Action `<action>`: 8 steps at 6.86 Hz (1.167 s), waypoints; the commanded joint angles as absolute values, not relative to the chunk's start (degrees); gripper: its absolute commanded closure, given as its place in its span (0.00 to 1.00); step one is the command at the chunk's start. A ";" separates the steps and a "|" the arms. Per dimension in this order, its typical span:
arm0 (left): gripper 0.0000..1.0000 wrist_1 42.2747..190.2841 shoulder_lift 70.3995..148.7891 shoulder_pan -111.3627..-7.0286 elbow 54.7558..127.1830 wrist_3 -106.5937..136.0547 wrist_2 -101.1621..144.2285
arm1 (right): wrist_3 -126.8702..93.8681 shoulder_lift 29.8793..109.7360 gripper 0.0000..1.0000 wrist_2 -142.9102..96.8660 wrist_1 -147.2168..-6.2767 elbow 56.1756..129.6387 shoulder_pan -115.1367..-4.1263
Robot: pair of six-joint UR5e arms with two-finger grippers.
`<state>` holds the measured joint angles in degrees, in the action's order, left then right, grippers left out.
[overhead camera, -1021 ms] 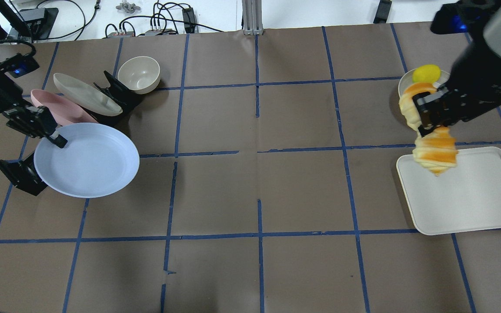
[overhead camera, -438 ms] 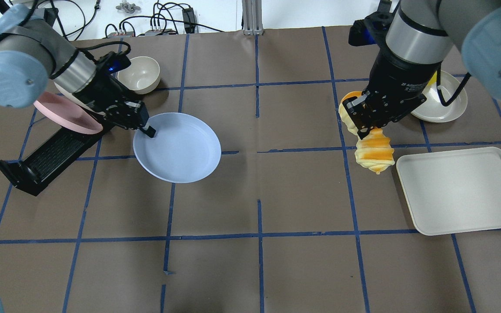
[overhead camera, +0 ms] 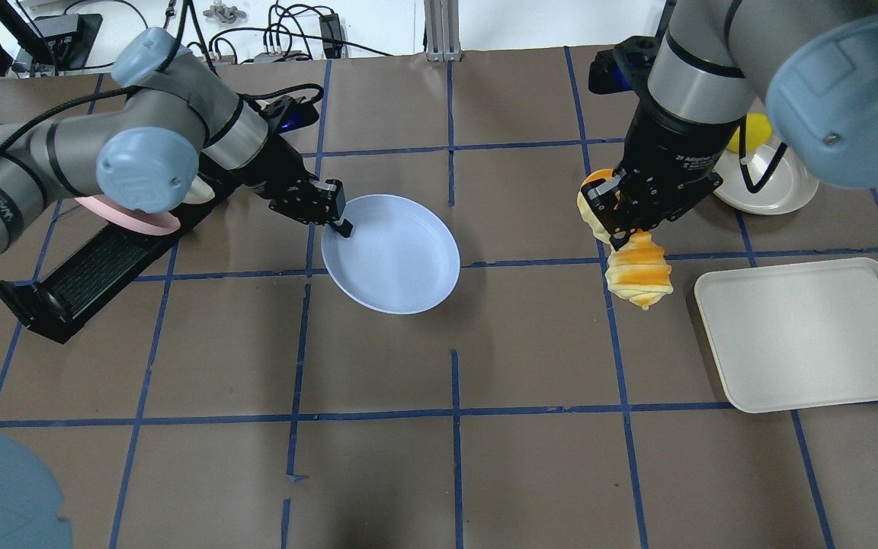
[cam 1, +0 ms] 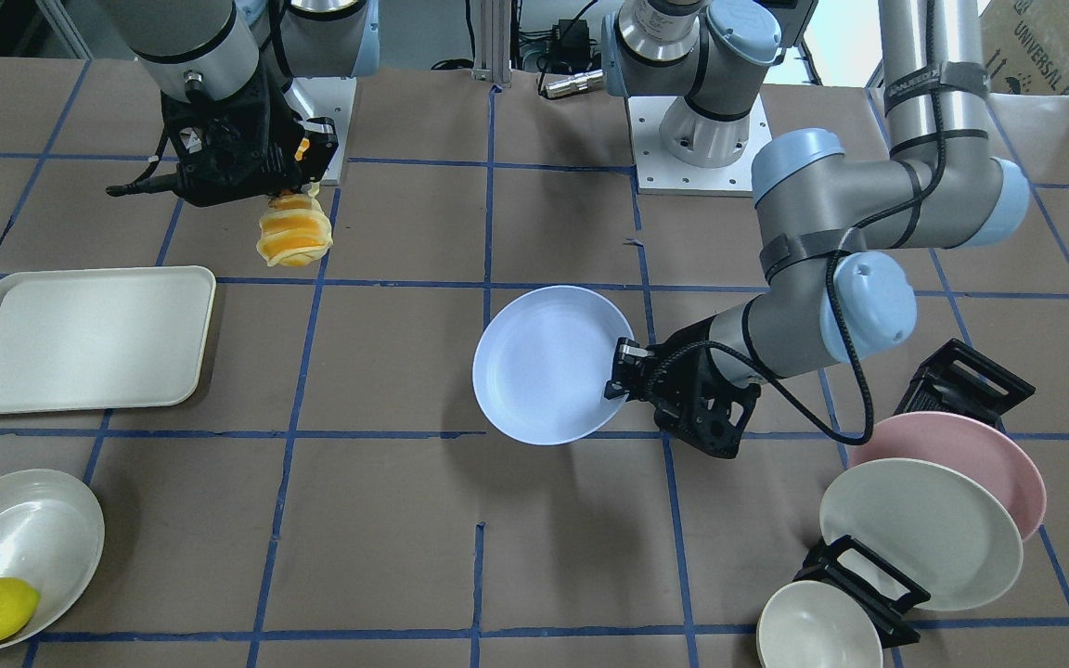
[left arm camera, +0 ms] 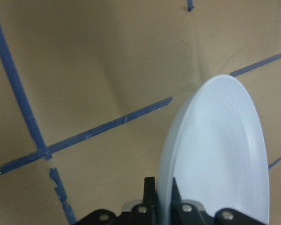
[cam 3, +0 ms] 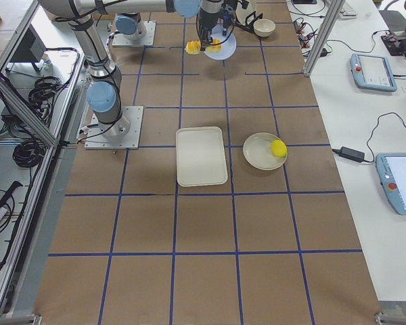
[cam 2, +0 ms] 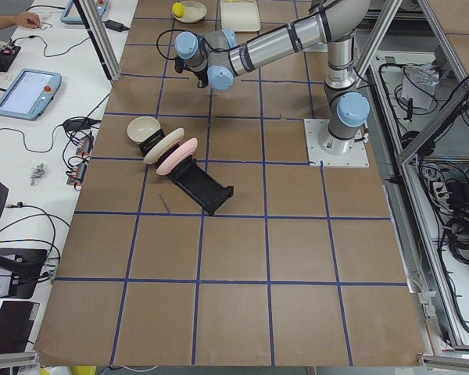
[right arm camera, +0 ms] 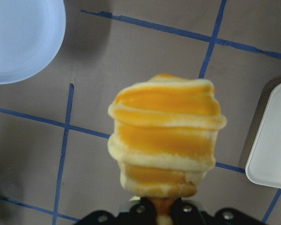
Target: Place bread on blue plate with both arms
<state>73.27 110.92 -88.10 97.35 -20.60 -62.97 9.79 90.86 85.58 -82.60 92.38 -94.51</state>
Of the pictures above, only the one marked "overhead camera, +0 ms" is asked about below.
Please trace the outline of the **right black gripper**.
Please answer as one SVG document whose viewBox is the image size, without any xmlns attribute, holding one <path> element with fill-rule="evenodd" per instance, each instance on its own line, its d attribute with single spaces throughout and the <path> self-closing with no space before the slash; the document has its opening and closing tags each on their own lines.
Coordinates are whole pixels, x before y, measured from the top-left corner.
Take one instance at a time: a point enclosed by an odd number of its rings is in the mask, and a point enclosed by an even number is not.
<svg viewBox="0 0 878 549">
<path fill-rule="evenodd" d="M 712 170 L 723 153 L 723 126 L 683 121 L 639 104 L 615 172 L 582 182 L 582 219 L 614 252 L 639 230 L 677 221 L 720 184 Z"/>
</svg>

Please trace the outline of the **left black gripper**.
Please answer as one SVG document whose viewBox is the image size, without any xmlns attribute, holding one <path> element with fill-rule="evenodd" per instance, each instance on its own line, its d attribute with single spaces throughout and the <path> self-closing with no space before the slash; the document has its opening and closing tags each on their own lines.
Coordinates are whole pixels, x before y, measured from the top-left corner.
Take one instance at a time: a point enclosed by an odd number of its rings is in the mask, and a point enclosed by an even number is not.
<svg viewBox="0 0 878 549">
<path fill-rule="evenodd" d="M 318 180 L 303 157 L 278 134 L 268 137 L 255 157 L 239 170 L 239 180 L 269 202 L 269 208 L 297 222 L 330 226 L 342 239 L 354 226 L 344 216 L 344 182 Z"/>
</svg>

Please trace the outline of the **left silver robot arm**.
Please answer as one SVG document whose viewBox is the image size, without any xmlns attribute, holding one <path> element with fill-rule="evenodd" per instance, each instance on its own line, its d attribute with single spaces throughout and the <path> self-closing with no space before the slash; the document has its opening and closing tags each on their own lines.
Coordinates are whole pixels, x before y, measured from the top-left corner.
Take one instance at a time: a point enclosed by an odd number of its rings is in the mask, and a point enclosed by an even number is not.
<svg viewBox="0 0 878 549">
<path fill-rule="evenodd" d="M 313 108 L 230 90 L 180 40 L 151 27 L 113 66 L 117 89 L 74 98 L 24 124 L 0 124 L 0 255 L 53 203 L 99 197 L 116 214 L 168 221 L 168 234 L 126 243 L 111 221 L 43 282 L 0 282 L 33 331 L 64 342 L 237 185 L 302 223 L 338 223 L 344 187 L 311 174 L 283 132 Z"/>
</svg>

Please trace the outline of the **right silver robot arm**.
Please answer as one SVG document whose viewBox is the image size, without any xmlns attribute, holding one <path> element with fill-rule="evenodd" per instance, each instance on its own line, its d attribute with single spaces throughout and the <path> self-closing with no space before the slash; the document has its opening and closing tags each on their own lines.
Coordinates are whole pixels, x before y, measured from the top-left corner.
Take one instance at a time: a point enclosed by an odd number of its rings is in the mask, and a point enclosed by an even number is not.
<svg viewBox="0 0 878 549">
<path fill-rule="evenodd" d="M 588 87 L 634 92 L 620 163 L 576 205 L 621 250 L 722 184 L 714 168 L 756 98 L 822 183 L 878 188 L 878 1 L 676 1 L 658 36 L 596 53 Z"/>
</svg>

